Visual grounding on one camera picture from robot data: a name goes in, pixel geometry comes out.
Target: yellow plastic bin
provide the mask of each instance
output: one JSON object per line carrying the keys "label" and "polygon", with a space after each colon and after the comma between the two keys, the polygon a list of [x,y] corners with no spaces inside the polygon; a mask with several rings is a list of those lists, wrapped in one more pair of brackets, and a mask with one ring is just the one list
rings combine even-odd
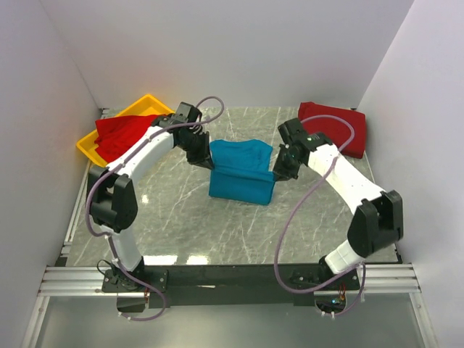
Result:
{"label": "yellow plastic bin", "polygon": [[[164,105],[154,96],[147,94],[142,96],[138,101],[121,111],[115,117],[129,116],[129,115],[138,115],[138,116],[147,116],[147,115],[169,115],[172,114],[172,111],[169,107]],[[96,153],[96,148],[98,147],[95,144],[95,140],[98,138],[99,134],[96,130],[84,136],[81,140],[76,143],[76,146],[79,150],[82,151],[93,163],[99,165],[100,167],[106,167],[108,162],[100,157]]]}

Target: black base bar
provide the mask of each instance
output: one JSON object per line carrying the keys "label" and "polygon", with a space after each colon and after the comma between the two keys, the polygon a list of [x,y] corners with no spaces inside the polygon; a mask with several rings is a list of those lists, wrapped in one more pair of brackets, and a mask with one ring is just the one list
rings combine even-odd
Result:
{"label": "black base bar", "polygon": [[[294,289],[307,289],[322,282],[317,263],[282,264],[279,270],[283,281]],[[102,292],[143,292],[144,288],[129,286],[121,279],[118,269],[105,273]],[[293,303],[295,306],[314,306],[314,295],[294,295],[277,283],[272,265],[171,265],[145,266],[144,280],[161,290],[169,306],[189,305],[250,305]],[[356,270],[334,281],[323,290],[358,290]],[[121,312],[142,312],[145,299],[120,297]],[[150,293],[149,308],[161,308],[162,300]]]}

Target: blue cloth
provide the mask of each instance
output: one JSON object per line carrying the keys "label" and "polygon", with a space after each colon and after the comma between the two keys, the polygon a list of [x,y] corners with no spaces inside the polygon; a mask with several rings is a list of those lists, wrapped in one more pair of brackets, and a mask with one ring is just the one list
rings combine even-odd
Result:
{"label": "blue cloth", "polygon": [[211,170],[210,196],[268,205],[273,196],[274,175],[269,171],[273,148],[261,140],[210,144],[215,169]]}

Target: red cloth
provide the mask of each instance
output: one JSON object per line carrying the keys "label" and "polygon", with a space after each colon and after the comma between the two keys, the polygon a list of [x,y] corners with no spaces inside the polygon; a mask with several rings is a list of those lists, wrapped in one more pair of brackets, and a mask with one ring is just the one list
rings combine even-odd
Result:
{"label": "red cloth", "polygon": [[[305,120],[316,115],[333,115],[346,120],[355,129],[355,138],[342,154],[363,158],[365,150],[366,125],[365,115],[361,112],[339,109],[338,107],[327,107],[316,103],[301,103],[298,110],[299,120]],[[322,132],[329,137],[335,145],[340,147],[350,135],[349,129],[343,123],[330,118],[318,118],[303,123],[303,128],[309,133]]]}
{"label": "red cloth", "polygon": [[99,137],[96,153],[108,163],[117,160],[146,132],[158,115],[121,116],[95,121]]}

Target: marble table surface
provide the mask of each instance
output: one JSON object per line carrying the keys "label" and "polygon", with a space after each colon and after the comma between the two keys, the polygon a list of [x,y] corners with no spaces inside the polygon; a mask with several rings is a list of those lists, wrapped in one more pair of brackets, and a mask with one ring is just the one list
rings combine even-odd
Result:
{"label": "marble table surface", "polygon": [[[203,109],[214,115],[217,108]],[[114,115],[117,110],[110,110]],[[297,116],[296,107],[234,107],[207,126],[214,139],[260,139],[277,157],[282,122]],[[372,179],[369,163],[348,160]],[[319,175],[301,167],[298,180],[277,182],[268,206],[216,199],[208,196],[209,170],[190,166],[185,153],[173,149],[139,181],[138,216],[134,235],[150,264],[255,264],[272,263],[276,242],[292,208]],[[103,238],[91,237],[77,217],[67,266],[92,266],[109,260]],[[352,215],[340,196],[324,183],[294,217],[281,251],[281,262],[317,262],[347,236]],[[370,262],[396,262],[394,246],[369,257]]]}

